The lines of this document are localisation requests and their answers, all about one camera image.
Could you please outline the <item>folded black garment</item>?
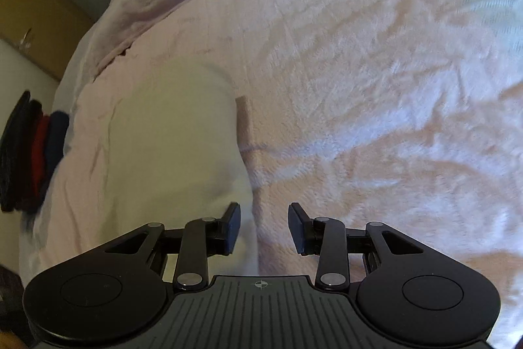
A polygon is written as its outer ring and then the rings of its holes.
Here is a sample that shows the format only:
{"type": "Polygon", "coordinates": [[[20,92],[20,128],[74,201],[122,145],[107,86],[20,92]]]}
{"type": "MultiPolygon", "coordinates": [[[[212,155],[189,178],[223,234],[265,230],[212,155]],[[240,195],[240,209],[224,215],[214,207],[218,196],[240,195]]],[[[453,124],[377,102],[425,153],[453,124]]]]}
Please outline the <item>folded black garment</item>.
{"type": "Polygon", "coordinates": [[[1,137],[1,210],[29,212],[32,192],[31,152],[42,118],[42,104],[24,91],[11,112],[1,137]]]}

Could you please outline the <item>white long sleeve shirt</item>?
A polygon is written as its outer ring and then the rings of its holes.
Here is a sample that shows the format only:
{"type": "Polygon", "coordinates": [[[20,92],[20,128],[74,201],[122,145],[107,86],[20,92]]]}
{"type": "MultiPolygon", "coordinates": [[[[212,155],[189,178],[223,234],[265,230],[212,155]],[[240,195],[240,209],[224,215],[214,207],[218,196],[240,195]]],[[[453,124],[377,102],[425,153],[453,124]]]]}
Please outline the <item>white long sleeve shirt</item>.
{"type": "Polygon", "coordinates": [[[108,125],[104,243],[149,222],[181,229],[241,207],[232,255],[209,260],[211,274],[256,275],[253,190],[238,146],[229,76],[197,59],[171,60],[116,105],[108,125]]]}

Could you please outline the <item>folded blue jeans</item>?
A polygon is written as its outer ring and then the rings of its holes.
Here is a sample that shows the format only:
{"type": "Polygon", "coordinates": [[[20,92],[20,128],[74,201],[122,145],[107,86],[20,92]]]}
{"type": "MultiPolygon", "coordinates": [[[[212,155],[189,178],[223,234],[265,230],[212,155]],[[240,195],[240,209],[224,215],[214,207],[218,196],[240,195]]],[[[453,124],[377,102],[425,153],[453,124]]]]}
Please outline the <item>folded blue jeans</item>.
{"type": "Polygon", "coordinates": [[[24,91],[13,108],[1,137],[1,210],[11,213],[20,210],[30,181],[28,168],[28,141],[22,129],[30,101],[30,92],[24,91]]]}

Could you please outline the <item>wooden door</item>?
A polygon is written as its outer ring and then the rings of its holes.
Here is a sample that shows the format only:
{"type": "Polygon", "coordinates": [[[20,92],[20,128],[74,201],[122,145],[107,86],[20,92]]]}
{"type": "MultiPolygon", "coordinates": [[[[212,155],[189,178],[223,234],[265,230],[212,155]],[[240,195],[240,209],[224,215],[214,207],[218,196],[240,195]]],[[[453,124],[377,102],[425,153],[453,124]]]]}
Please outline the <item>wooden door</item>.
{"type": "Polygon", "coordinates": [[[32,28],[28,52],[20,51],[46,74],[61,80],[93,20],[71,0],[1,0],[1,38],[17,50],[32,28]]]}

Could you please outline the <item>pink textured bed blanket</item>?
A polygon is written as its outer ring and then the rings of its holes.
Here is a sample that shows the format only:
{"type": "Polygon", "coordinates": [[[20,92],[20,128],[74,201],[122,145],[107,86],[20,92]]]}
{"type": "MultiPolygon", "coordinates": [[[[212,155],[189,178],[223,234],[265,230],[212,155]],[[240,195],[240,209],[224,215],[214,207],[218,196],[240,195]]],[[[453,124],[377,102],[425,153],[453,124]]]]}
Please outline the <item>pink textured bed blanket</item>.
{"type": "Polygon", "coordinates": [[[522,0],[112,0],[55,95],[66,155],[20,240],[24,282],[102,244],[108,125],[171,60],[229,76],[253,190],[257,274],[308,274],[297,201],[383,221],[486,275],[490,335],[522,335],[522,0]]]}

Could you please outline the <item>folded red garment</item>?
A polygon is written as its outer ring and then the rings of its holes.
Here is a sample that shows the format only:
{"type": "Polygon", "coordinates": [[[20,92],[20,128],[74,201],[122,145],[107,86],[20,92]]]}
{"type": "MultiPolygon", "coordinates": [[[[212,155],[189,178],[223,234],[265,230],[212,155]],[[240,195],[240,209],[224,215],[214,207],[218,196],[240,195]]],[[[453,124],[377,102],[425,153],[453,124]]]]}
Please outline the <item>folded red garment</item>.
{"type": "Polygon", "coordinates": [[[35,204],[42,204],[42,189],[45,178],[44,166],[44,143],[48,131],[50,117],[41,115],[38,120],[35,136],[31,145],[31,189],[35,199],[35,204]]]}

